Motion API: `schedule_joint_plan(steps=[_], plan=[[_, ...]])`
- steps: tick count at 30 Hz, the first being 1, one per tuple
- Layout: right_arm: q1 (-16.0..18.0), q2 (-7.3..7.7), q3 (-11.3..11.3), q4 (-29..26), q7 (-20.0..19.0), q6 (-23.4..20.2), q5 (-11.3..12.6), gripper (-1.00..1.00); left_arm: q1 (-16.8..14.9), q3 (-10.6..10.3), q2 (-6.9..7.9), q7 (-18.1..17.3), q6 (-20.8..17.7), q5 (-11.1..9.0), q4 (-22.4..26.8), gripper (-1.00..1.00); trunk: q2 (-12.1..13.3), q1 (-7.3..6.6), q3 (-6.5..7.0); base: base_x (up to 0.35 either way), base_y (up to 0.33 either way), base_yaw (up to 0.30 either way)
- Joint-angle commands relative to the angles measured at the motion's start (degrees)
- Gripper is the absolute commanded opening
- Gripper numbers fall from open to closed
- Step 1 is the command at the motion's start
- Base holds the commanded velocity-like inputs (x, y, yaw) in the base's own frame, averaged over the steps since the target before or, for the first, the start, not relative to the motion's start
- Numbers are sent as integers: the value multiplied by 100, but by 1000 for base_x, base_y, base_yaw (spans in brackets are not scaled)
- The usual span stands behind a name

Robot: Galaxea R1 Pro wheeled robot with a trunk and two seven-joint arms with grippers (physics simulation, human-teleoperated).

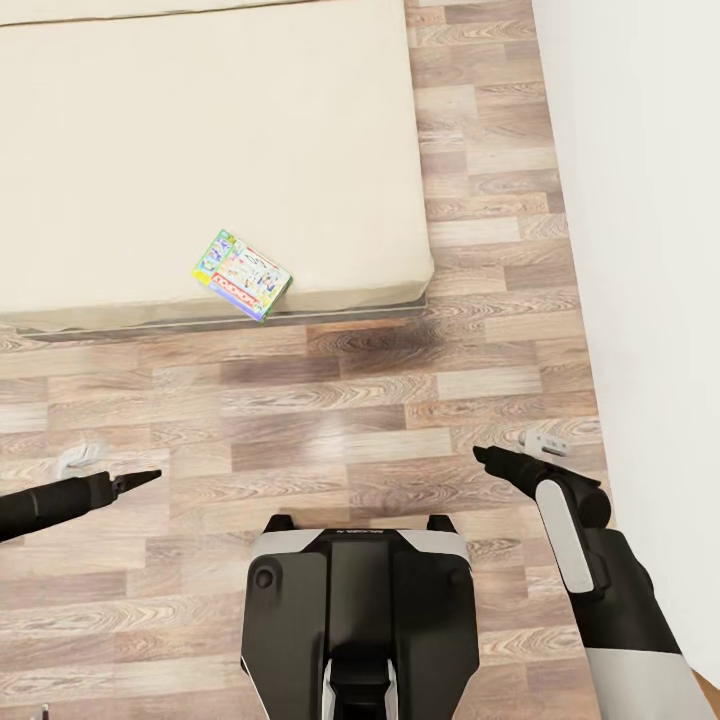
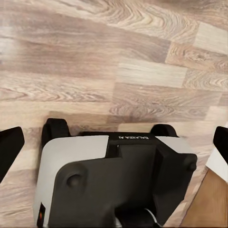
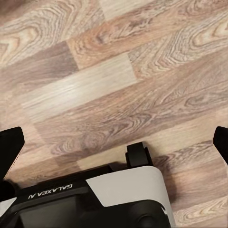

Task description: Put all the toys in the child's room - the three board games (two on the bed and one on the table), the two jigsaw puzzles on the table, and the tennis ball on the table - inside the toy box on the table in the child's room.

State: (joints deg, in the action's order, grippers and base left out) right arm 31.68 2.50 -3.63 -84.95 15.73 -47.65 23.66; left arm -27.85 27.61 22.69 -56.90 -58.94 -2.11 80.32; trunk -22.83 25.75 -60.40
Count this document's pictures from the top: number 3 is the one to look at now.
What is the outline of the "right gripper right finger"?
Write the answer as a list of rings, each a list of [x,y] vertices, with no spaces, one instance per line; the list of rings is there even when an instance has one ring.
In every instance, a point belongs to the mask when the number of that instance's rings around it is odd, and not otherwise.
[[[213,144],[228,165],[228,128],[222,126],[216,128]]]

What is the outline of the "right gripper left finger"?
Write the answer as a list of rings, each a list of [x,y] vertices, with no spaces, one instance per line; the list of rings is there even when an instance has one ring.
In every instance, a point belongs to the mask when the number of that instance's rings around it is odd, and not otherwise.
[[[20,126],[0,132],[0,182],[25,144]]]

